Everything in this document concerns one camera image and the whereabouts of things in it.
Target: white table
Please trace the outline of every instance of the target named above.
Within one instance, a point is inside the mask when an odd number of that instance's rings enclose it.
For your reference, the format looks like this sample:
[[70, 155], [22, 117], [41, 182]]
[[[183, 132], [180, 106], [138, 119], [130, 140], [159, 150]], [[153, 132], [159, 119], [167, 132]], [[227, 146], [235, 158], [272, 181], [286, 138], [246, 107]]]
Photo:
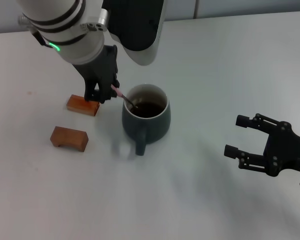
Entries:
[[[106, 34], [108, 45], [115, 42]], [[118, 79], [170, 98], [169, 133], [134, 156], [121, 99], [67, 111], [78, 72], [27, 32], [0, 34], [0, 240], [300, 240], [300, 172], [238, 169], [226, 144], [262, 154], [256, 113], [300, 135], [300, 12], [166, 22], [155, 62], [118, 45]], [[86, 131], [84, 153], [53, 147]]]

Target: mug handle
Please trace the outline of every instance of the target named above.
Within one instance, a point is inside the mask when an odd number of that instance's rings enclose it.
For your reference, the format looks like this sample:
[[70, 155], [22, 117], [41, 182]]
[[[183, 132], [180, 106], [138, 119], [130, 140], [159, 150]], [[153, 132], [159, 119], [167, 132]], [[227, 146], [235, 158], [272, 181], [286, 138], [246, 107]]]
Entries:
[[145, 155], [146, 137], [147, 137], [147, 129], [146, 129], [146, 127], [142, 127], [137, 132], [136, 139], [135, 139], [135, 154], [138, 156]]

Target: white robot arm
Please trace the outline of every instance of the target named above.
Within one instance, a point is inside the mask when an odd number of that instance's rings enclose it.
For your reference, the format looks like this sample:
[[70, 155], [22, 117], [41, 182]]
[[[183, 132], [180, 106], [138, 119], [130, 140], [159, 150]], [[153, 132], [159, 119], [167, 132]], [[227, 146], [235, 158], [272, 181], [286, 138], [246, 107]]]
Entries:
[[54, 48], [85, 81], [85, 99], [116, 97], [117, 47], [106, 46], [104, 32], [121, 43], [138, 64], [156, 57], [166, 0], [17, 0], [28, 26], [41, 45]]

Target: dark liquid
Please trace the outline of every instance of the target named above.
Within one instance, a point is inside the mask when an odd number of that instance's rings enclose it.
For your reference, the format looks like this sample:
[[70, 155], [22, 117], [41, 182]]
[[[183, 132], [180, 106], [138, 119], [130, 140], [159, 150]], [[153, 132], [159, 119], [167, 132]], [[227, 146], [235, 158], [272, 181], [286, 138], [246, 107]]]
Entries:
[[152, 102], [140, 102], [130, 109], [130, 112], [140, 118], [148, 119], [153, 118], [161, 114], [165, 109]]

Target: wooden bridge block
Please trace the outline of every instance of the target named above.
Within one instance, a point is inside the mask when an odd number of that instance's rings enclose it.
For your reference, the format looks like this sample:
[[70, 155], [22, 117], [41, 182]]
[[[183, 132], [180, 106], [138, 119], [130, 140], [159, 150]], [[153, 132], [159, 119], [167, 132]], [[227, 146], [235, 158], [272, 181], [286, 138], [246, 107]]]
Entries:
[[55, 147], [67, 146], [78, 149], [84, 152], [88, 144], [88, 135], [85, 131], [56, 126], [50, 137], [50, 140]]
[[100, 107], [100, 102], [86, 101], [82, 96], [71, 95], [66, 108], [80, 114], [95, 116]]

